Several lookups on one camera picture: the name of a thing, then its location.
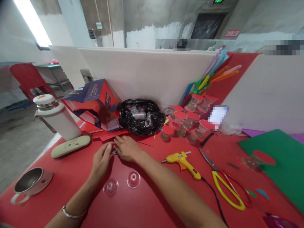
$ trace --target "silver bracelet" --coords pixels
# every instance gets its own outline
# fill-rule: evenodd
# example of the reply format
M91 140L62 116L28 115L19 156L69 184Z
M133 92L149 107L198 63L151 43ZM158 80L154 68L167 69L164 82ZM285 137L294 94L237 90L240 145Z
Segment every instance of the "silver bracelet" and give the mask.
M63 206L62 211L63 211L65 217L67 217L67 218L70 218L70 219L77 219L77 218L80 218L80 217L84 216L85 213L86 213L86 210L85 210L85 212L83 212L83 213L82 213L81 215L79 215L79 216L70 215L70 214L67 213L67 211L66 211L66 205L67 205L67 204L65 204L65 205Z

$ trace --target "hand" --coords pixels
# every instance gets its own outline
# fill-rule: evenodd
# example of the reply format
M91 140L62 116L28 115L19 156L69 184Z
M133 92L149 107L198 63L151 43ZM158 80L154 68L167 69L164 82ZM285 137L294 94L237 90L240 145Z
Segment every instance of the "hand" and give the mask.
M116 136L114 143L119 157L127 162L134 162L135 158L144 152L131 137L123 136L121 138Z
M90 177L94 181L99 181L107 171L109 165L109 157L112 151L114 142L108 142L102 145L94 154L93 165Z

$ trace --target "black plastic bag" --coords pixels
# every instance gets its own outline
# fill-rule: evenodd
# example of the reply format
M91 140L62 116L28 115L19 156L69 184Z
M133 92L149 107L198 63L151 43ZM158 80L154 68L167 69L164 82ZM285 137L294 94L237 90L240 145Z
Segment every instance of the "black plastic bag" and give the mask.
M139 104L139 106L145 109L145 112L151 113L152 124L149 127L145 126L145 120L136 120L131 111L127 108L127 105ZM151 135L159 129L166 120L164 113L161 113L157 104L151 100L125 100L118 104L118 110L120 119L118 120L123 128L128 129L132 134L143 136Z

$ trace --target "red tablecloth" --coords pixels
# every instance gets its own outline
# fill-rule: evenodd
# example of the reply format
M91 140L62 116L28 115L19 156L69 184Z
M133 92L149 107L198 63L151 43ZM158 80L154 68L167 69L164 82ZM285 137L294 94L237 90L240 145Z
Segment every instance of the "red tablecloth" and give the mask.
M213 136L203 150L205 152L209 151L207 154L213 162L239 180L246 189L254 191L256 188L261 188L268 194L270 200L255 192L257 198L251 198L253 201L252 208L246 208L244 211L233 208L216 190L212 179L211 167L202 157L198 148L189 145L184 138L174 137L171 138L169 143L165 143L160 139L160 134L158 133L154 146L141 143L139 143L139 146L159 162L170 154L191 151L192 153L188 155L187 160L214 187L227 223L231 228L266 228L267 226L262 219L265 212L291 220L298 226L304 226L302 215L282 197L281 193L276 190L263 174L247 169L239 163L238 158L244 157L246 154L236 142L243 140L244 137L217 134L218 137ZM32 168L45 168L54 174L52 181L42 192L32 196L22 205L13 205L10 203L14 195L13 186L15 183L13 183L0 196L1 222L16 228L44 227L85 182L91 170L93 155L102 145L102 142L93 141L85 148L66 157L58 160L52 159L50 156L52 149L63 142L64 140L60 139L32 166ZM239 166L240 169L232 168L227 165L227 162ZM195 181L187 170L181 172L178 164L164 164L164 166L179 175L219 215L214 194L206 183ZM141 183L138 188L130 189L127 186L126 177L134 169L140 173ZM105 196L101 189L102 184L105 182L103 180L100 191L97 191L82 227L182 226L181 221L167 204L160 191L138 166L122 162L116 155L111 155L105 179L110 177L118 180L118 192L111 198ZM231 194L227 193L227 196L233 199Z

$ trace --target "dark doorway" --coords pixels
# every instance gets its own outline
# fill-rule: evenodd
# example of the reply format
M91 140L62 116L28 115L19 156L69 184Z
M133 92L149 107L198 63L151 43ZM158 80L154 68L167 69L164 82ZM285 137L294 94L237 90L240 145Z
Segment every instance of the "dark doorway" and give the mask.
M191 35L191 39L214 39L226 15L227 13L199 14Z

